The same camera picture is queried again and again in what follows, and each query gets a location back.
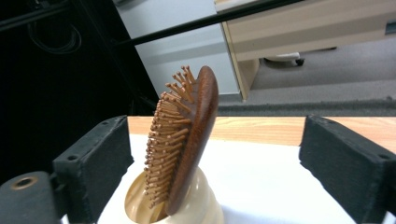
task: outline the white paper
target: white paper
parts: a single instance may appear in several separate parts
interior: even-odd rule
[[[146,135],[130,135],[134,164],[98,223],[130,223],[128,188],[144,168]],[[209,140],[199,166],[221,204],[225,223],[354,223],[298,159],[299,148]],[[387,216],[384,223],[394,223]]]

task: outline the black rod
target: black rod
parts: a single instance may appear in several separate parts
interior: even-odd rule
[[[260,0],[260,1],[255,1],[249,4],[242,5],[241,7],[235,7],[231,8],[228,10],[224,10],[219,12],[218,14],[208,16],[201,18],[196,21],[190,21],[186,22],[174,27],[170,27],[158,32],[151,33],[149,35],[142,35],[134,39],[122,41],[117,44],[123,45],[123,44],[133,44],[133,45],[139,45],[143,43],[147,43],[149,41],[153,41],[156,39],[161,39],[170,35],[177,35],[181,34],[184,32],[188,32],[191,30],[195,30],[198,28],[206,27],[209,25],[213,25],[216,23],[224,22],[224,21],[230,21],[234,19],[238,19],[241,17],[245,17],[254,13],[262,12],[265,10],[270,10],[276,7],[283,7],[289,4],[301,2],[304,0]]]
[[[68,9],[70,9],[70,3],[69,3],[69,1],[64,1],[62,3],[56,4],[56,5],[51,5],[49,7],[39,9],[34,12],[30,12],[30,13],[27,13],[27,14],[24,14],[24,15],[21,15],[18,17],[0,21],[0,32],[20,26],[20,25],[24,25],[24,24],[32,22],[32,21],[40,20],[40,19],[46,18],[51,15],[61,13]]]

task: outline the brush bristle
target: brush bristle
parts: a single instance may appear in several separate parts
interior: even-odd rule
[[[145,171],[150,208],[168,199],[193,122],[196,80],[188,66],[181,68],[183,74],[173,75],[178,84],[165,84],[171,91],[161,95],[148,134]]]

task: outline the brush handle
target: brush handle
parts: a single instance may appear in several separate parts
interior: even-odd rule
[[[172,216],[181,206],[195,173],[206,142],[212,132],[219,106],[219,88],[215,74],[208,66],[199,72],[196,112],[185,151],[170,190],[166,214]]]

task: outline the brush head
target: brush head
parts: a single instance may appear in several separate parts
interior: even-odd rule
[[[146,194],[150,207],[165,203],[173,215],[188,191],[195,169],[212,131],[219,105],[213,71],[204,66],[195,79],[188,66],[166,86],[148,134]]]

